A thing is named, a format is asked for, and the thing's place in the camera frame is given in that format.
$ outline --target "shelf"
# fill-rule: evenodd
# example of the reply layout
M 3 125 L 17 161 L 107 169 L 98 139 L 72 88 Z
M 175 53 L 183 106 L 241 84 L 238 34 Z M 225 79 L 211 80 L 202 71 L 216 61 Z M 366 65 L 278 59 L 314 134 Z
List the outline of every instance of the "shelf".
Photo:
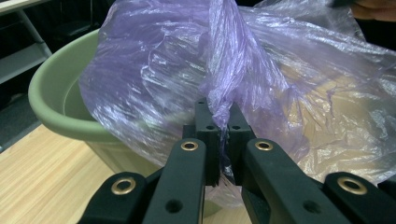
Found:
M 43 46 L 33 44 L 0 60 L 0 84 L 48 59 Z

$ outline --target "plastic bag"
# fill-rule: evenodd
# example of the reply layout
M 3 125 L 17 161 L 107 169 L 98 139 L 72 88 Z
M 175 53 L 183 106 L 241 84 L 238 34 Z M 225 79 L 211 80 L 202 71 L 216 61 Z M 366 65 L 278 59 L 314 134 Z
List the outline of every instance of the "plastic bag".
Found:
M 255 7 L 280 17 L 290 17 L 317 26 L 363 39 L 359 25 L 348 7 L 334 10 L 326 7 L 332 0 L 264 0 Z
M 159 165 L 206 96 L 220 127 L 236 101 L 257 136 L 278 142 L 318 180 L 341 170 L 374 183 L 394 175 L 396 54 L 353 37 L 353 26 L 328 27 L 334 32 L 274 12 L 233 0 L 119 0 L 80 78 L 84 102 Z M 239 202 L 225 178 L 206 196 Z

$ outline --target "metal grommet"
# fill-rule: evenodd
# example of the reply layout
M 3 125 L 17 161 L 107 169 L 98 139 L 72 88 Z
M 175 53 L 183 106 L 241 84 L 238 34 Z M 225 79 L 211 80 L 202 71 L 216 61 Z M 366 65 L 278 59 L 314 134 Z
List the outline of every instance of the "metal grommet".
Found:
M 338 185 L 341 189 L 344 189 L 350 193 L 363 195 L 367 193 L 367 188 L 358 180 L 350 178 L 350 177 L 339 177 L 337 179 Z
M 257 142 L 254 146 L 256 146 L 257 149 L 263 150 L 263 151 L 269 151 L 274 148 L 274 146 L 271 143 L 268 142 Z
M 181 144 L 181 148 L 186 151 L 194 151 L 198 148 L 198 144 L 196 142 L 184 142 Z
M 127 183 L 127 184 L 129 184 L 129 186 L 121 189 L 120 188 L 121 183 Z M 134 181 L 134 179 L 131 177 L 124 177 L 124 178 L 118 179 L 113 184 L 113 186 L 111 186 L 111 191 L 117 195 L 124 195 L 124 194 L 131 192 L 134 189 L 134 187 L 136 187 L 136 181 Z

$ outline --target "wooden surface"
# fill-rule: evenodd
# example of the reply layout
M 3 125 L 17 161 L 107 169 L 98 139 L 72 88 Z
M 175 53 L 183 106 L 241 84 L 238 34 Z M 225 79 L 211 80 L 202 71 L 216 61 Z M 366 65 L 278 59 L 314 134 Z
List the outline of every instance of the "wooden surface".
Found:
M 0 223 L 77 223 L 113 172 L 80 141 L 44 126 L 0 154 Z M 204 223 L 250 223 L 244 207 Z
M 8 0 L 0 3 L 0 15 L 24 9 L 26 7 L 32 7 L 48 1 L 49 0 Z

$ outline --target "green bucket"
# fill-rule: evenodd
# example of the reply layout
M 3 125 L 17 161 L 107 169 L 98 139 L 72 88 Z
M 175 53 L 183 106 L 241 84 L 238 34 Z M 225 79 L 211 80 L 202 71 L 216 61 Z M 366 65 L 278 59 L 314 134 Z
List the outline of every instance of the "green bucket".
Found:
M 115 173 L 150 175 L 158 167 L 106 131 L 82 101 L 78 78 L 96 52 L 97 35 L 98 31 L 84 35 L 38 68 L 29 87 L 30 105 L 47 128 L 86 142 Z

